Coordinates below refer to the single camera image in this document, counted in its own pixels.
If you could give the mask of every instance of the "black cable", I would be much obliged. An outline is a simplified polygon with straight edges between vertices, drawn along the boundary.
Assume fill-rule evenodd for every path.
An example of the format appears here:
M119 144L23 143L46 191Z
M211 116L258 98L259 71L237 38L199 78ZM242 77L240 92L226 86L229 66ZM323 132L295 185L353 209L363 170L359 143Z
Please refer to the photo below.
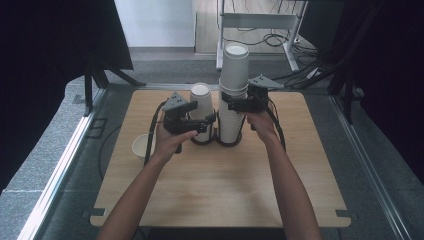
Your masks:
M271 98L268 98L268 101L270 101L272 103L272 106L274 107L275 117L277 118L277 120L280 120L280 118L278 117L278 111L277 111L277 107L275 106L275 103L271 100Z
M315 61L313 61L313 62L311 62L311 63L310 63L310 64L308 64L306 67L302 68L301 70L299 70L299 71L297 71L297 72L290 73L290 74L285 75L285 76L282 76L282 77L272 78L271 80L274 80L274 81L275 81L275 80L280 80L280 79L284 79L284 78L287 78L287 77L291 77L291 76L294 76L294 75L298 75L298 74L302 73L303 71L305 71L305 69L307 69L308 67L312 66L312 64L314 64L316 61L318 61L318 59L317 59L317 60L315 60Z
M99 174L100 174L100 178L103 180L103 178L104 178L104 175L103 175L103 173L102 173L102 152L103 152L103 148L104 148L104 146L105 146L105 144L106 144L106 142L107 142L107 140L110 138L110 136L112 136L112 134L116 131L116 130L118 130L119 128L121 128L122 127L122 124L121 125L119 125L119 126L117 126L115 129L113 129L107 136L106 136L106 138L105 138L105 140L102 142L102 145L100 146L100 150L99 150L99 154L98 154L98 159L97 159L97 165L98 165L98 168L99 168Z
M278 135L280 137L281 145L283 146L284 151L286 151L286 140L284 138L284 133L283 133L283 129L280 126L280 122L275 117L272 110L269 109L269 107L264 102L262 102L261 98L256 93L254 93L254 92L250 92L250 93L261 103L262 107L265 109L265 111L271 117L272 121L274 122L275 128L277 129Z
M146 164L149 162L150 152L152 151L153 134L156 128L156 122L158 120L159 111L163 107L163 105L165 105L165 103L166 101L161 102L158 108L156 109L155 115L153 115L152 123L150 124L150 129L149 129L149 137L147 139L146 155L144 156L144 166L146 166Z

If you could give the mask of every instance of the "wooden tabletop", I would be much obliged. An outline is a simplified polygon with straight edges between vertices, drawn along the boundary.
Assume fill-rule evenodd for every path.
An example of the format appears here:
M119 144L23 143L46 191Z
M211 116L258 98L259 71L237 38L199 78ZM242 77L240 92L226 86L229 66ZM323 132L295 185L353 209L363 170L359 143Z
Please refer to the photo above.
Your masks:
M134 92L94 206L105 209L105 215L91 216L93 225L104 223L142 169L132 143L148 132L157 106L172 93ZM178 93L190 99L190 91ZM349 226L350 218L336 214L346 206L303 95L274 92L270 97L277 106L287 153L306 187L319 226ZM218 91L212 91L212 100L217 110ZM244 125L242 134L235 147L185 142L183 152L163 169L140 226L281 227L265 147L250 125Z

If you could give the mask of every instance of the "stacked cups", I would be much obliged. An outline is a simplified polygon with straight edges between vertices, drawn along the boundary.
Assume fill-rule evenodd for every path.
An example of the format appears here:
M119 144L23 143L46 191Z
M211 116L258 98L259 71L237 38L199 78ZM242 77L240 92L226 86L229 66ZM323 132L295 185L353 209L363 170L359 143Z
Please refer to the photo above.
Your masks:
M246 45L230 43L225 47L221 78L219 79L218 138L224 144L236 144L240 140L244 115L228 110L222 100L223 93L233 99L245 99L248 85L249 50Z
M191 119L205 119L214 113L211 91L206 83L196 83L191 87L190 101L197 101L197 109L190 111ZM208 125L205 133L199 133L194 140L198 143L209 143L213 136L213 123Z

